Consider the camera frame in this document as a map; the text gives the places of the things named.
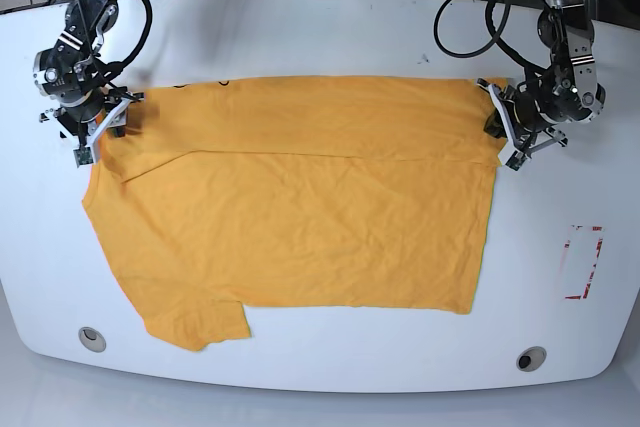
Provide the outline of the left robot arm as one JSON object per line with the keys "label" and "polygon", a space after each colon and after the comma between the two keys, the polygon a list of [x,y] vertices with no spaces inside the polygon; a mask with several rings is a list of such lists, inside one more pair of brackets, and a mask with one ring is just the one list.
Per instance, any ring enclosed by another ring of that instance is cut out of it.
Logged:
{"label": "left robot arm", "polygon": [[461,53],[437,45],[458,59],[474,58],[497,46],[523,68],[524,79],[517,85],[501,88],[485,79],[477,81],[494,105],[484,131],[506,141],[498,158],[514,171],[544,148],[566,146],[568,139],[559,125],[592,121],[602,113],[606,98],[597,80],[592,53],[595,32],[587,0],[539,1],[543,11],[537,33],[549,50],[547,67],[526,60],[503,40],[512,0],[487,0],[484,19],[490,39],[484,46]]}

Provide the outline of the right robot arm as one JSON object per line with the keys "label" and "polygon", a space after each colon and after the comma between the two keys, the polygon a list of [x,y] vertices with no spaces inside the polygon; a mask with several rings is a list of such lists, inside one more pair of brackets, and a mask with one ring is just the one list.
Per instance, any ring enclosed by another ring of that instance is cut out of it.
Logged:
{"label": "right robot arm", "polygon": [[153,13],[150,0],[141,0],[145,24],[132,51],[120,61],[99,59],[105,34],[115,25],[118,0],[72,0],[65,12],[64,29],[50,49],[34,60],[34,83],[43,96],[59,107],[46,114],[56,119],[61,135],[75,138],[79,150],[89,150],[95,138],[95,124],[103,113],[110,114],[126,101],[137,102],[140,94],[130,93],[113,81],[139,55],[149,37]]}

